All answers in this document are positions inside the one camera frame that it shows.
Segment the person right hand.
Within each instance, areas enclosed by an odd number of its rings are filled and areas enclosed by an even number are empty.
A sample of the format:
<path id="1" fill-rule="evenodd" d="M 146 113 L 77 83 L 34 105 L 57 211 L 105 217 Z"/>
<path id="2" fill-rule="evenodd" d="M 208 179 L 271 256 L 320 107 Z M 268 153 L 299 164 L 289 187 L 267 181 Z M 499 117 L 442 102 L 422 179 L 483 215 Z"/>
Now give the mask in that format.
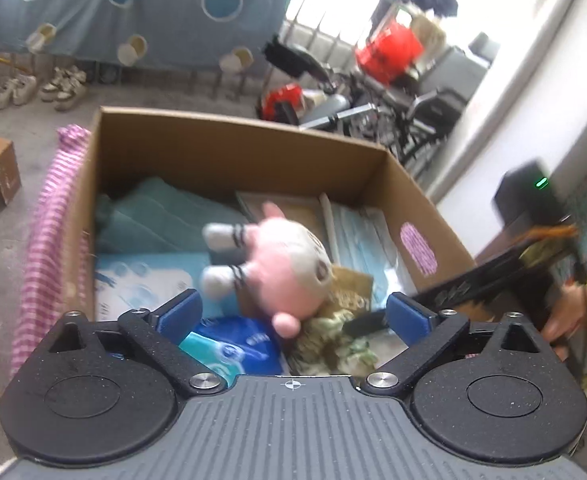
<path id="1" fill-rule="evenodd" d="M 566 361 L 569 347 L 560 339 L 570 338 L 581 328 L 585 328 L 587 333 L 587 286 L 563 286 L 542 330 L 542 336 L 551 344 L 559 359 Z"/>

